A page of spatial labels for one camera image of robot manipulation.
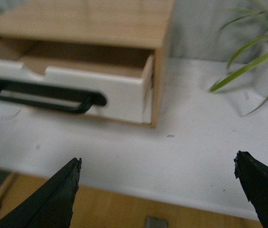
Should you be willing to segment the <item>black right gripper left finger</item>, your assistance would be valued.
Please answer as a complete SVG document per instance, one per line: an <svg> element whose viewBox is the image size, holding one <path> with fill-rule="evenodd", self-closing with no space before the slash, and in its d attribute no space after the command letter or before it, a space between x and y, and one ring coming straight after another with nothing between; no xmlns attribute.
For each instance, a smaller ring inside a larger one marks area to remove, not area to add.
<svg viewBox="0 0 268 228"><path fill-rule="evenodd" d="M82 159L73 158L0 220L0 228L68 228Z"/></svg>

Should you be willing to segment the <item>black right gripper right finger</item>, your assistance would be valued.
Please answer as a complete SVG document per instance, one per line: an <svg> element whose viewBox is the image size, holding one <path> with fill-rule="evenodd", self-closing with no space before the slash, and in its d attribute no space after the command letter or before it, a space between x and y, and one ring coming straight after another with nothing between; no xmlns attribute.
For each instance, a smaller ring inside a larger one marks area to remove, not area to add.
<svg viewBox="0 0 268 228"><path fill-rule="evenodd" d="M252 203L262 227L268 228L268 166L249 152L238 151L234 159L235 177Z"/></svg>

